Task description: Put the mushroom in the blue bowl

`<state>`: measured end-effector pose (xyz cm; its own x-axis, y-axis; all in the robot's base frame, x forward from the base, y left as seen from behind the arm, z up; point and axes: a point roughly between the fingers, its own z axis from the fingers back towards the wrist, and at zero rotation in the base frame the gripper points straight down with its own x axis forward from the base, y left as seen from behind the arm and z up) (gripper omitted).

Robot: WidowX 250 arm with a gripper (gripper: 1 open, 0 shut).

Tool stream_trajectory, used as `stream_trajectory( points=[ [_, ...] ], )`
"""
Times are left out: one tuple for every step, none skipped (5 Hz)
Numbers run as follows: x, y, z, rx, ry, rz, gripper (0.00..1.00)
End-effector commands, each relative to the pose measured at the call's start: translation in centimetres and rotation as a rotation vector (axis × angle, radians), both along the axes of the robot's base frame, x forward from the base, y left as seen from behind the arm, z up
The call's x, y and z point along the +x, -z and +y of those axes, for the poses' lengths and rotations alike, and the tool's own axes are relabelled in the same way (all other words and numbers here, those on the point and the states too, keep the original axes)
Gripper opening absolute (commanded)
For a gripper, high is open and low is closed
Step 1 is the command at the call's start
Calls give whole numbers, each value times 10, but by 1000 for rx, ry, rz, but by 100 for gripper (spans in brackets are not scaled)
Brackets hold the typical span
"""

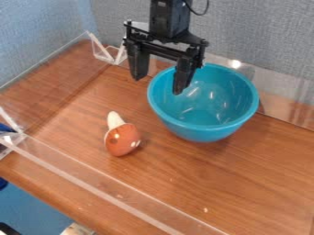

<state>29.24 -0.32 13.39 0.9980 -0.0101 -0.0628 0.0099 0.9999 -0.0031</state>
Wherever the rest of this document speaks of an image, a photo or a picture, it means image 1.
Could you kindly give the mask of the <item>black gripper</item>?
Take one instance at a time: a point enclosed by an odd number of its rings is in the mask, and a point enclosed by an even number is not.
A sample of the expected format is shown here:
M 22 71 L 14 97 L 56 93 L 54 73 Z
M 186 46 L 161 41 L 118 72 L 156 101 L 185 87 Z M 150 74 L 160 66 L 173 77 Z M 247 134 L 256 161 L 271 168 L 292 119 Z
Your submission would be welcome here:
M 172 93 L 178 95 L 188 87 L 196 68 L 201 67 L 208 41 L 189 32 L 189 16 L 203 16 L 209 1 L 197 12 L 192 0 L 150 0 L 148 22 L 124 23 L 126 60 L 130 76 L 138 81 L 148 74 L 149 56 L 176 62 Z

